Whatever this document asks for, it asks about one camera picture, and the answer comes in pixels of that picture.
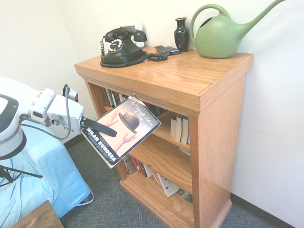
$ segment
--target milan kundera book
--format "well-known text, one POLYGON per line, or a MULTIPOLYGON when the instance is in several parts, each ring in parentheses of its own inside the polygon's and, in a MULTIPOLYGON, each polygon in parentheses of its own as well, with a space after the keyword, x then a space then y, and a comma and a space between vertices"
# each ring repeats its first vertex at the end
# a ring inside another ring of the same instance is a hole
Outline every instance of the milan kundera book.
POLYGON ((116 136, 109 136, 91 128, 85 128, 81 133, 110 168, 161 125, 136 95, 128 97, 96 122, 115 130, 116 136))

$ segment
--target wooden table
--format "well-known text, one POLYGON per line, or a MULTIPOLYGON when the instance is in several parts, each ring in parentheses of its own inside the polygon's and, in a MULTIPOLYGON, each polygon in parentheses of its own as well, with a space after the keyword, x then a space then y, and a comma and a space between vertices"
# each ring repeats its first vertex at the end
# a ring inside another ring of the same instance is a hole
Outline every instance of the wooden table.
POLYGON ((64 228, 47 200, 11 228, 64 228))

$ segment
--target green watering can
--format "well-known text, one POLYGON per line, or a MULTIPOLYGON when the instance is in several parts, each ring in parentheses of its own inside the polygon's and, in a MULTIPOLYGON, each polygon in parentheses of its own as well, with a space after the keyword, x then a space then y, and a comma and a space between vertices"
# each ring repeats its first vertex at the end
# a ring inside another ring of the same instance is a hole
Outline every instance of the green watering can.
POLYGON ((277 4, 284 0, 275 0, 254 20, 246 24, 235 23, 228 12, 216 4, 208 4, 199 8, 192 17, 190 23, 190 37, 203 57, 228 58, 234 55, 242 38, 277 4), (193 25, 196 17, 205 9, 216 9, 219 15, 207 19, 199 28, 196 38, 193 33, 193 25))

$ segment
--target remote control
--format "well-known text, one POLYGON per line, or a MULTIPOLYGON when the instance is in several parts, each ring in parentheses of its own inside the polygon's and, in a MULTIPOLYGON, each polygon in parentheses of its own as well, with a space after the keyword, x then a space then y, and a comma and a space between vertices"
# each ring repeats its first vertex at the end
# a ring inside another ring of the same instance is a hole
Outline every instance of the remote control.
POLYGON ((155 49, 157 50, 158 53, 165 55, 165 56, 169 56, 169 55, 177 55, 180 53, 179 49, 167 46, 164 47, 163 45, 158 45, 155 46, 155 49))
POLYGON ((170 55, 170 51, 166 50, 166 48, 163 45, 155 46, 155 49, 158 53, 160 53, 162 55, 165 55, 165 56, 170 55))
POLYGON ((177 48, 173 48, 173 47, 170 47, 170 46, 167 46, 165 47, 168 51, 171 52, 172 55, 177 55, 180 53, 180 50, 177 49, 177 48))

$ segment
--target watering can handle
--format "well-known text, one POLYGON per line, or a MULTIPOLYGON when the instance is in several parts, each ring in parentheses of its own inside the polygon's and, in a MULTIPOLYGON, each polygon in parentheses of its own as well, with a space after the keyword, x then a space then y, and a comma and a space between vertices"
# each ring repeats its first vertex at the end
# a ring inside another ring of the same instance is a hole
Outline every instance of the watering can handle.
POLYGON ((199 13, 201 13, 203 10, 206 10, 206 9, 216 9, 219 11, 219 16, 230 18, 230 15, 228 14, 228 12, 223 7, 221 7, 217 4, 208 4, 208 5, 205 5, 205 6, 202 6, 201 8, 199 8, 193 15, 191 23, 190 23, 190 38, 191 38, 193 44, 195 44, 195 37, 194 37, 194 32, 193 32, 195 19, 199 15, 199 13))

